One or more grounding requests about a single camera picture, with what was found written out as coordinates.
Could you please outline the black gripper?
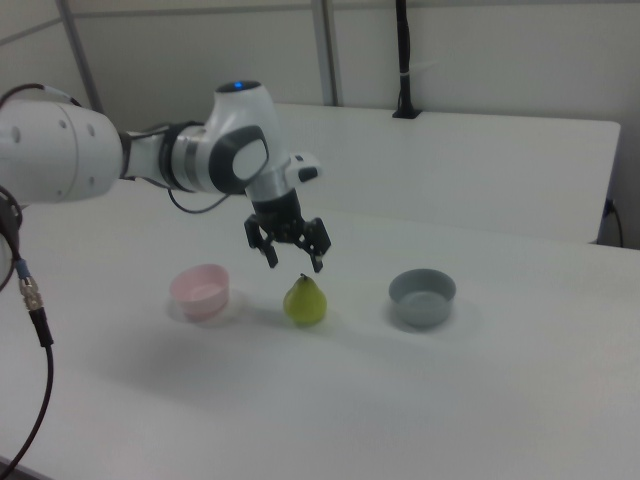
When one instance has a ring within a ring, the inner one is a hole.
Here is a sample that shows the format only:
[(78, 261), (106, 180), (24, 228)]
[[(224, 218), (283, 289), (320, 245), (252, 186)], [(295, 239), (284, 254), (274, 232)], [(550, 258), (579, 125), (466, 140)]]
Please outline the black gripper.
[[(278, 264), (273, 241), (295, 244), (306, 252), (315, 273), (323, 269), (323, 258), (331, 247), (331, 239), (321, 218), (304, 221), (296, 190), (267, 201), (253, 201), (254, 214), (244, 222), (248, 245), (257, 249), (270, 268)], [(263, 237), (261, 229), (267, 234)]]

